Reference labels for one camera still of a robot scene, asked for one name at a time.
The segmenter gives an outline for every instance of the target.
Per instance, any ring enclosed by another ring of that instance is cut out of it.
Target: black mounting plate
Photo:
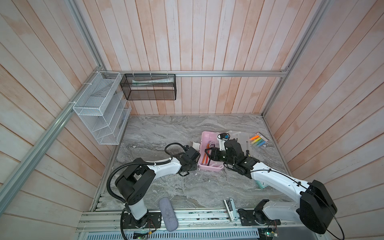
[[[148,220],[151,219],[152,223],[155,225],[156,228],[161,227],[161,212],[149,212],[149,213],[147,213],[147,215],[148,215]],[[123,223],[122,223],[123,229],[138,229],[134,225],[134,222],[135,221],[134,221],[132,214],[124,213]],[[148,222],[146,223],[144,228],[149,228]]]
[[[244,210],[244,211],[247,212],[247,215],[253,215],[253,212],[254,212],[254,210]],[[247,220],[246,218],[240,217],[240,221],[241,221],[241,226],[259,226],[259,224],[257,224],[253,219]],[[281,225],[281,221],[279,219],[271,221],[270,225],[274,225],[275,221],[276,221],[276,225]]]

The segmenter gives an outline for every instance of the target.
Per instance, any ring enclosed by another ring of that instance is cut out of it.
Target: marble tabletop
[[[164,152],[167,144],[179,142],[191,146],[192,142],[200,142],[203,131],[230,130],[250,134],[260,132],[271,139],[262,117],[255,114],[130,116],[113,169],[137,157],[144,161],[166,159],[169,157]],[[175,153],[181,151],[177,146],[169,149]],[[250,154],[266,165],[287,173],[273,141],[259,148],[251,147]],[[111,182],[115,193],[118,190],[114,181],[120,173]],[[148,209],[158,209],[158,201],[163,197],[171,200],[174,209],[222,208],[223,199],[229,197],[234,199],[236,207],[243,208],[253,208],[262,199],[292,201],[272,187],[260,189],[254,180],[227,169],[221,172],[198,169],[185,177],[178,174],[161,177],[152,182],[144,202]],[[105,192],[98,210],[121,209],[121,202]]]

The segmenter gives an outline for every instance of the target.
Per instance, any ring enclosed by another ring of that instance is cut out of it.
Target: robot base
[[[149,219],[152,220],[155,228],[161,227],[161,212],[148,212],[141,219],[136,220],[132,214],[124,213],[122,228],[123,229],[135,229],[135,228],[153,228],[151,224],[149,226]]]

